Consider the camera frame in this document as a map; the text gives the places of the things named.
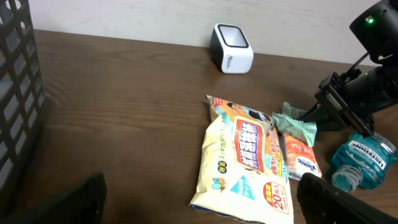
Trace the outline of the teal Listerine mouthwash bottle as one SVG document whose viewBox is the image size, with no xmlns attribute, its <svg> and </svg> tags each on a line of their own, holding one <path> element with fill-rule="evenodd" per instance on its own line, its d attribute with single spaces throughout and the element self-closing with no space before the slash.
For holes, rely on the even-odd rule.
<svg viewBox="0 0 398 224">
<path fill-rule="evenodd" d="M 374 189 L 384 182 L 386 170 L 397 160 L 397 148 L 385 137 L 374 133 L 364 137 L 355 132 L 332 158 L 335 187 L 352 192 L 358 187 Z"/>
</svg>

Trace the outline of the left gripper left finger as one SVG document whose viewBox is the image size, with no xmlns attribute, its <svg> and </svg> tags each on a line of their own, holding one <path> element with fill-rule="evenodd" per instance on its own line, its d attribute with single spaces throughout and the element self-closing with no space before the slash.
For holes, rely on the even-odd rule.
<svg viewBox="0 0 398 224">
<path fill-rule="evenodd" d="M 38 205 L 2 218 L 1 223 L 100 223 L 106 196 L 104 175 L 94 172 Z"/>
</svg>

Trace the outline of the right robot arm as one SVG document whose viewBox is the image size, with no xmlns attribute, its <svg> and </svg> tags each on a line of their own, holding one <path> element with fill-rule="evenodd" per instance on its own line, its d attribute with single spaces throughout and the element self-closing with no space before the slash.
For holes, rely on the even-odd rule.
<svg viewBox="0 0 398 224">
<path fill-rule="evenodd" d="M 353 64 L 333 72 L 315 93 L 317 103 L 299 120 L 314 122 L 319 131 L 349 126 L 362 135 L 374 134 L 373 114 L 397 104 L 397 0 L 380 0 L 349 26 L 377 67 L 362 72 Z"/>
</svg>

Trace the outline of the yellow snack bag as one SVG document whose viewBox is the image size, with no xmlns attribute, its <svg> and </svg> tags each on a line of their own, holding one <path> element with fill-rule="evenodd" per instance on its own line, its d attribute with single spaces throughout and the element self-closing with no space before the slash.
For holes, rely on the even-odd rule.
<svg viewBox="0 0 398 224">
<path fill-rule="evenodd" d="M 211 122 L 189 205 L 244 223 L 293 223 L 289 175 L 272 116 L 206 98 Z"/>
</svg>

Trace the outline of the light teal wipes packet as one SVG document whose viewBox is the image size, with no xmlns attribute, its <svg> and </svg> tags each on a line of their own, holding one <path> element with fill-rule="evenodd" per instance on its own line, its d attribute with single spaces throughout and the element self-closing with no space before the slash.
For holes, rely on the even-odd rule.
<svg viewBox="0 0 398 224">
<path fill-rule="evenodd" d="M 281 113 L 272 113 L 275 126 L 281 134 L 288 134 L 304 142 L 307 146 L 315 145 L 317 125 L 315 122 L 300 121 L 299 117 L 307 111 L 291 106 L 288 102 L 282 105 Z"/>
</svg>

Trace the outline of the small orange snack packet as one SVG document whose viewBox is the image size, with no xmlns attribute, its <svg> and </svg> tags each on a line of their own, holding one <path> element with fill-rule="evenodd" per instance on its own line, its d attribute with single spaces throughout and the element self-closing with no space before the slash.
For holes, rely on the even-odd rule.
<svg viewBox="0 0 398 224">
<path fill-rule="evenodd" d="M 311 173 L 319 178 L 322 172 L 315 158 L 312 147 L 293 138 L 289 134 L 282 135 L 284 143 L 285 163 L 290 179 L 300 180 L 304 173 Z"/>
</svg>

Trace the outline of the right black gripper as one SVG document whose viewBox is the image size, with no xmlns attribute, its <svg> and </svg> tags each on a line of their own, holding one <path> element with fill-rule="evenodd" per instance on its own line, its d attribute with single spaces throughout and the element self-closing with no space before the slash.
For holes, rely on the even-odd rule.
<svg viewBox="0 0 398 224">
<path fill-rule="evenodd" d="M 319 131 L 339 131 L 352 126 L 359 134 L 369 137 L 374 134 L 373 117 L 360 118 L 343 99 L 341 90 L 344 83 L 340 76 L 333 72 L 319 84 L 315 93 L 318 104 L 300 115 L 297 120 L 316 122 Z"/>
</svg>

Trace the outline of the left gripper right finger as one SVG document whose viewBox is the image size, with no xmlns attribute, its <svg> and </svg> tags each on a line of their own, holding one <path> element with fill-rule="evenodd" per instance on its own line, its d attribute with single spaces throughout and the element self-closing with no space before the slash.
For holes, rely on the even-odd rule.
<svg viewBox="0 0 398 224">
<path fill-rule="evenodd" d="M 298 182 L 297 199 L 310 224 L 397 224 L 397 218 L 311 173 L 305 173 Z"/>
</svg>

